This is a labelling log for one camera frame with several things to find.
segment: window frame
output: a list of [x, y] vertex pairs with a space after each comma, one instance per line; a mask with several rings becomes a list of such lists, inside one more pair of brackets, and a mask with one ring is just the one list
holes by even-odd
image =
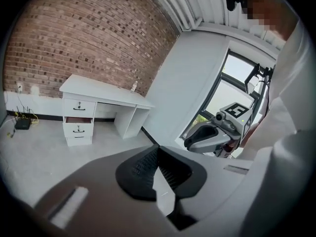
[[[226, 61], [227, 61], [227, 58], [228, 56], [231, 55], [231, 56], [234, 56], [248, 64], [250, 64], [251, 66], [255, 66], [256, 63], [249, 60], [248, 58], [240, 55], [240, 54], [237, 54], [235, 52], [232, 52], [230, 49], [228, 49], [227, 51], [227, 54], [226, 54], [226, 57], [224, 59], [224, 62], [223, 62], [223, 65], [218, 73], [218, 76], [216, 77], [215, 79], [215, 82], [209, 92], [209, 94], [207, 95], [206, 99], [204, 100], [204, 102], [202, 103], [201, 107], [199, 108], [199, 110], [197, 111], [197, 113], [195, 114], [195, 116], [193, 117], [193, 119], [191, 120], [191, 122], [189, 123], [189, 125], [184, 129], [183, 133], [181, 134], [180, 138], [182, 139], [185, 139], [184, 138], [184, 134], [186, 133], [187, 129], [192, 125], [192, 123], [194, 122], [194, 120], [198, 117], [198, 115], [201, 115], [202, 117], [206, 118], [207, 120], [210, 120], [212, 117], [214, 117], [213, 114], [209, 113], [206, 108], [208, 106], [208, 104], [210, 103], [210, 101], [212, 100], [221, 80], [224, 80], [225, 82], [231, 84], [232, 86], [240, 89], [241, 91], [243, 91], [245, 94], [246, 93], [246, 90], [245, 90], [245, 84], [242, 83], [241, 81], [237, 80], [236, 78], [226, 74], [223, 72], [223, 69], [224, 69], [224, 66], [226, 64]], [[254, 99], [252, 105], [251, 105], [251, 109], [252, 109], [252, 122], [251, 124], [253, 123], [255, 117], [257, 116], [258, 114], [258, 111], [259, 111], [259, 108], [261, 106], [261, 103], [262, 103], [262, 100], [263, 100], [263, 97], [264, 97], [264, 93], [266, 91], [266, 85], [263, 84], [262, 88], [261, 88], [261, 91], [260, 93], [256, 92], [256, 91], [253, 91], [249, 96], [252, 97]]]

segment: gray floor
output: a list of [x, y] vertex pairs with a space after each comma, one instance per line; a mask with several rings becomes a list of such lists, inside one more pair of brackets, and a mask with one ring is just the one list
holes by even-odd
[[30, 206], [89, 161], [152, 145], [142, 131], [122, 140], [112, 122], [96, 122], [92, 145], [88, 146], [68, 147], [61, 121], [40, 120], [30, 130], [18, 130], [13, 138], [7, 137], [12, 131], [11, 121], [0, 130], [0, 173], [11, 193]]

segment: wall outlet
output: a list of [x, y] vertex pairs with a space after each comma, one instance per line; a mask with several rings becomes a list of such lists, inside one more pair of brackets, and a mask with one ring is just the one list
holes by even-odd
[[18, 87], [18, 93], [22, 92], [22, 91], [23, 91], [23, 85], [22, 85], [22, 83], [18, 82], [16, 85], [17, 85], [17, 87]]

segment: brick wall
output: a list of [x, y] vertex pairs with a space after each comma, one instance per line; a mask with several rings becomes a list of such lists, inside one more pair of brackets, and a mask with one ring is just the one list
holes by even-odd
[[31, 0], [10, 38], [4, 88], [61, 97], [77, 74], [146, 95], [178, 32], [154, 0]]

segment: white table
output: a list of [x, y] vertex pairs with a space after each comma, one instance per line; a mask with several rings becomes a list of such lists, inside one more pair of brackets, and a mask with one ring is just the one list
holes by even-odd
[[114, 124], [123, 139], [139, 133], [154, 107], [136, 92], [77, 75], [71, 75], [59, 90], [63, 92], [63, 128], [68, 146], [92, 143], [98, 103], [120, 106]]

